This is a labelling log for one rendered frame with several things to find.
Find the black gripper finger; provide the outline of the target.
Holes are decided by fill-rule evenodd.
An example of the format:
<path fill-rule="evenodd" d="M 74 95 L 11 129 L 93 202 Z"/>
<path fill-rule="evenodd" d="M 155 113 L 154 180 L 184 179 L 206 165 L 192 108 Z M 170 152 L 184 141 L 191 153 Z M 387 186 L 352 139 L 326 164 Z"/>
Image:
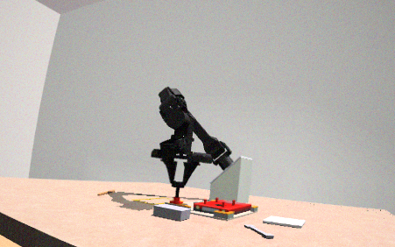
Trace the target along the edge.
<path fill-rule="evenodd" d="M 178 162 L 170 161 L 170 160 L 162 160 L 162 159 L 160 161 L 162 161 L 165 164 L 166 170 L 168 172 L 169 181 L 170 181 L 170 183 L 172 183 L 172 180 L 174 180 Z"/>
<path fill-rule="evenodd" d="M 201 164 L 187 163 L 187 162 L 183 162 L 183 164 L 185 168 L 184 168 L 182 185 L 185 186 L 187 184 L 189 177 L 191 177 L 192 173 L 194 172 L 195 168 L 197 166 L 200 166 Z"/>

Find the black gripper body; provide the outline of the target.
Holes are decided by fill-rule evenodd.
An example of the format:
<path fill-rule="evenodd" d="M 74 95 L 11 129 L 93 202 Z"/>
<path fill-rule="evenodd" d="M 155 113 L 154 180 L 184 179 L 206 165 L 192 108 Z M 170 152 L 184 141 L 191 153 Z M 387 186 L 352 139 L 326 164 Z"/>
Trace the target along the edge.
<path fill-rule="evenodd" d="M 170 160 L 174 161 L 174 159 L 187 159 L 187 163 L 195 163 L 200 164 L 212 164 L 212 156 L 207 153 L 201 152 L 191 152 L 192 142 L 194 142 L 193 134 L 185 133 L 185 132 L 174 132 L 175 138 L 180 138 L 180 135 L 184 135 L 184 138 L 187 143 L 187 151 L 186 152 L 176 152 L 174 155 L 161 154 L 160 149 L 153 149 L 151 152 L 151 158 L 162 159 L 162 160 Z M 179 155 L 176 155 L 179 154 Z M 186 156 L 183 156 L 185 154 Z"/>

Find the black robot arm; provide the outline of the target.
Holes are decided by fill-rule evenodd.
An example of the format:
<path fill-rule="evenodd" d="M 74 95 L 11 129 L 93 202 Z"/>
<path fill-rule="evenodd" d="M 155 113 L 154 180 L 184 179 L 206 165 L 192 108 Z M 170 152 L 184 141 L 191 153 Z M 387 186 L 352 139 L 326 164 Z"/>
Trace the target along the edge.
<path fill-rule="evenodd" d="M 185 97 L 178 89 L 167 86 L 159 92 L 159 97 L 161 102 L 159 113 L 164 122 L 170 128 L 174 129 L 174 132 L 190 134 L 194 132 L 203 143 L 204 151 L 212 156 L 212 163 L 215 166 L 219 165 L 223 171 L 234 163 L 229 156 L 232 154 L 230 148 L 224 142 L 209 136 L 187 109 L 187 103 L 184 100 Z M 180 138 L 175 138 L 175 135 L 171 135 L 171 139 L 159 143 L 159 146 L 161 154 L 174 155 L 176 152 L 187 151 L 187 143 L 184 135 L 180 135 Z M 218 158 L 219 156 L 221 157 Z M 214 161 L 215 159 L 216 161 Z"/>

